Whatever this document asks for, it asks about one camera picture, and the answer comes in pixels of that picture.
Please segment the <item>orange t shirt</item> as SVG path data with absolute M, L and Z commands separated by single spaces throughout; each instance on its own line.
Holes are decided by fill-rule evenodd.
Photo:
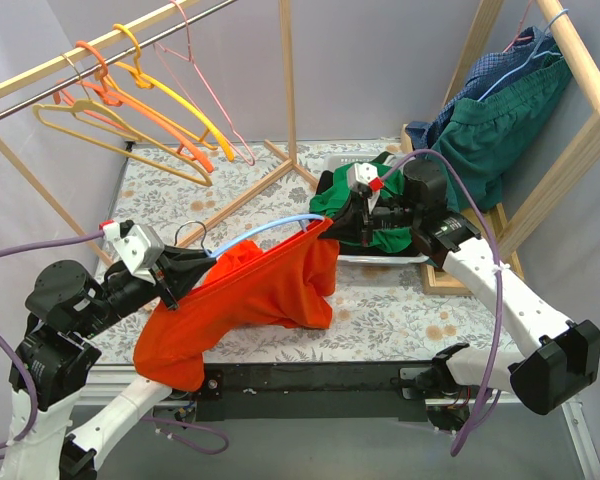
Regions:
M 328 218 L 268 250 L 244 240 L 222 254 L 201 286 L 176 309 L 159 304 L 138 337 L 135 371 L 176 390 L 204 381 L 206 351 L 243 326 L 327 329 L 333 310 L 339 244 L 323 238 Z

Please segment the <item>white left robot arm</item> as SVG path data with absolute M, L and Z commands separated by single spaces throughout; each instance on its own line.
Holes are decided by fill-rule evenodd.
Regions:
M 25 301 L 26 333 L 9 376 L 12 420 L 1 479 L 94 479 L 113 447 L 149 410 L 191 392 L 191 373 L 171 365 L 158 382 L 136 376 L 90 423 L 70 428 L 73 408 L 101 355 L 91 338 L 155 299 L 179 307 L 215 262 L 203 250 L 167 246 L 149 269 L 151 282 L 133 276 L 123 262 L 109 268 L 104 283 L 75 260 L 56 261 L 38 275 Z

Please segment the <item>black t shirt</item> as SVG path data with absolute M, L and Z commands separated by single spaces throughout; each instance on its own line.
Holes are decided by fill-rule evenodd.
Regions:
M 309 212 L 327 217 L 335 214 L 345 205 L 349 197 L 347 171 L 352 164 L 339 167 L 334 172 L 325 170 L 321 173 L 315 195 L 309 202 Z M 396 200 L 402 193 L 404 181 L 399 174 L 394 174 L 385 184 L 381 199 Z M 365 247 L 360 243 L 341 241 L 340 253 L 356 256 L 383 257 L 417 257 L 419 252 L 412 245 L 408 228 L 380 230 L 374 232 L 372 243 Z

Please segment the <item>green and white t shirt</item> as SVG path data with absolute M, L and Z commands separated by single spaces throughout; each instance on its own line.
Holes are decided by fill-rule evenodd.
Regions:
M 377 165 L 384 165 L 387 167 L 393 167 L 404 157 L 405 157 L 405 154 L 402 154 L 402 153 L 391 153 L 389 151 L 383 151 L 377 157 L 370 160 L 370 163 L 377 164 Z

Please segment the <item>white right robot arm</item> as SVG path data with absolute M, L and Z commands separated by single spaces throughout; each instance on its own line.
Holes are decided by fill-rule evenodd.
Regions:
M 529 410 L 546 415 L 593 384 L 600 361 L 600 330 L 574 322 L 542 300 L 515 272 L 494 257 L 485 232 L 451 210 L 439 166 L 408 156 L 394 166 L 403 185 L 383 199 L 386 184 L 375 163 L 355 163 L 345 174 L 346 201 L 326 237 L 369 246 L 374 233 L 407 227 L 412 245 L 459 280 L 506 330 L 515 352 L 477 350 L 466 343 L 437 353 L 429 369 L 409 380 L 411 388 L 455 397 L 467 386 L 485 385 L 516 395 Z

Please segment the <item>dark yellow plastic hanger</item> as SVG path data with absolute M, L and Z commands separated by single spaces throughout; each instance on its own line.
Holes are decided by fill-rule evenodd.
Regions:
M 132 43 L 134 48 L 133 61 L 134 65 L 128 65 L 124 62 L 115 62 L 114 65 L 127 71 L 134 79 L 136 85 L 141 89 L 153 89 L 165 93 L 167 96 L 175 100 L 185 109 L 187 109 L 194 117 L 196 117 L 204 126 L 206 135 L 211 134 L 221 150 L 225 153 L 226 158 L 233 162 L 235 160 L 235 148 L 233 144 L 226 139 L 222 132 L 213 124 L 213 122 L 198 108 L 198 106 L 189 98 L 182 97 L 179 93 L 172 90 L 162 82 L 156 80 L 152 76 L 145 73 L 140 67 L 140 58 L 142 56 L 140 43 L 131 31 L 122 24 L 114 24 L 113 29 L 123 33 Z

